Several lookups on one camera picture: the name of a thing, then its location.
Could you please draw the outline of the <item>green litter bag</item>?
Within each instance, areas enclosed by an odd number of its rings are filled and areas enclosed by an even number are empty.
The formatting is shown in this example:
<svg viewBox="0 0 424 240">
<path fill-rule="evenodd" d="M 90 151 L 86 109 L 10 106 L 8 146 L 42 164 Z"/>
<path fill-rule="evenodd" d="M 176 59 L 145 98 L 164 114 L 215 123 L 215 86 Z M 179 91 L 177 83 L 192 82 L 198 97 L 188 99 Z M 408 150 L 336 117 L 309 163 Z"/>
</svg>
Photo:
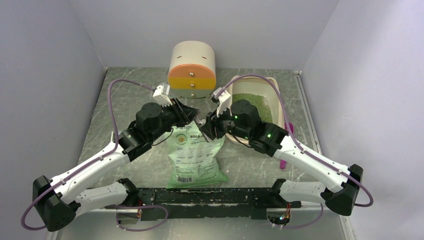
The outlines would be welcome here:
<svg viewBox="0 0 424 240">
<path fill-rule="evenodd" d="M 229 180 L 216 159 L 224 145 L 224 138 L 207 142 L 194 122 L 172 129 L 170 138 L 165 141 L 172 164 L 168 189 L 199 187 Z"/>
</svg>

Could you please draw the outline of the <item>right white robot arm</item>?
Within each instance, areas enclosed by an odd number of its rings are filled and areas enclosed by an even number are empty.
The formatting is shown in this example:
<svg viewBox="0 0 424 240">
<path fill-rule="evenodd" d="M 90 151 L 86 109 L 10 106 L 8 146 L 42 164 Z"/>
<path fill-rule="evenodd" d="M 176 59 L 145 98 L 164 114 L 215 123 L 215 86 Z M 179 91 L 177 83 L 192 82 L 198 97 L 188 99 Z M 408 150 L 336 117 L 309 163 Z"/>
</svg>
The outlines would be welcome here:
<svg viewBox="0 0 424 240">
<path fill-rule="evenodd" d="M 315 182 L 277 179 L 269 197 L 275 207 L 311 202 L 323 204 L 342 216 L 352 214 L 363 169 L 357 164 L 339 164 L 292 139 L 285 129 L 262 121 L 257 108 L 249 101 L 238 100 L 222 113 L 209 112 L 196 124 L 208 141 L 226 134 L 247 140 L 248 146 L 256 152 L 291 163 L 316 179 Z"/>
</svg>

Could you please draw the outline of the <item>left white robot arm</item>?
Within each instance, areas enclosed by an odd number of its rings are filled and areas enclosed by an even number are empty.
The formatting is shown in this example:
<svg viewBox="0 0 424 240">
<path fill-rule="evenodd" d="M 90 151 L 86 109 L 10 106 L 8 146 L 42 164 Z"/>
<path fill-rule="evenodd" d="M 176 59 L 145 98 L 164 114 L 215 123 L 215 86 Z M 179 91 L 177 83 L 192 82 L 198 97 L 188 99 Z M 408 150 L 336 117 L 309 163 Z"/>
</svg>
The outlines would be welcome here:
<svg viewBox="0 0 424 240">
<path fill-rule="evenodd" d="M 106 187 L 90 185 L 109 171 L 148 152 L 154 142 L 174 127 L 194 121 L 199 109 L 172 98 L 170 104 L 144 104 L 135 120 L 96 155 L 58 176 L 42 175 L 33 182 L 34 207 L 49 232 L 58 231 L 76 217 L 106 206 L 132 208 L 142 205 L 138 188 L 122 178 Z"/>
</svg>

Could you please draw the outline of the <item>beige litter box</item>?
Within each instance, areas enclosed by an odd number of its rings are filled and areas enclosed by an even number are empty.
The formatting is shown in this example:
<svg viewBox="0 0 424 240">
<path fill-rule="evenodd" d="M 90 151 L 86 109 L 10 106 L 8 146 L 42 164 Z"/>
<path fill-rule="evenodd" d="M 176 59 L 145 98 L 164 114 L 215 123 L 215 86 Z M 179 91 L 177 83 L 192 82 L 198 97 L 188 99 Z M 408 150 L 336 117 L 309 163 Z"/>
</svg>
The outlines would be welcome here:
<svg viewBox="0 0 424 240">
<path fill-rule="evenodd" d="M 254 76 L 244 77 L 226 91 L 231 94 L 232 102 L 247 100 L 258 110 L 261 120 L 285 127 L 284 114 L 279 101 L 279 93 L 267 81 Z"/>
</svg>

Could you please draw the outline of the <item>beige orange drawer cabinet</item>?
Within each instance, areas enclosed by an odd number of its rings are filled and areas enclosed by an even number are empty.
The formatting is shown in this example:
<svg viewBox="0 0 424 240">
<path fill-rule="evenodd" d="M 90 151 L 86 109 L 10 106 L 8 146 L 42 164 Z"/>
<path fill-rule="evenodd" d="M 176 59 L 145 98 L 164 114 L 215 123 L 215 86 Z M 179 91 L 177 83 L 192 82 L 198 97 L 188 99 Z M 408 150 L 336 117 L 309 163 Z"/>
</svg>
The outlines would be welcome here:
<svg viewBox="0 0 424 240">
<path fill-rule="evenodd" d="M 167 79 L 171 90 L 179 97 L 210 96 L 217 84 L 213 48 L 195 40 L 178 43 L 172 50 Z"/>
</svg>

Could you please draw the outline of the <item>black mounting rail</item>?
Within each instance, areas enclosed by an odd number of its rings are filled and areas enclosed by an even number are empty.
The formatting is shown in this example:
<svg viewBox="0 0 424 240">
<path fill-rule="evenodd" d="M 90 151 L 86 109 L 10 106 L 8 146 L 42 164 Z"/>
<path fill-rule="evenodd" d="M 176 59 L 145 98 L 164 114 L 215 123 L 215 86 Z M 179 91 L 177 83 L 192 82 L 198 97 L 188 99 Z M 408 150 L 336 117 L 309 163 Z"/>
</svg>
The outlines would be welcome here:
<svg viewBox="0 0 424 240">
<path fill-rule="evenodd" d="M 139 188 L 121 203 L 123 207 L 160 206 L 164 209 L 145 209 L 144 221 L 203 218 L 250 218 L 266 220 L 267 211 L 300 208 L 301 202 L 287 202 L 267 187 L 242 188 Z"/>
</svg>

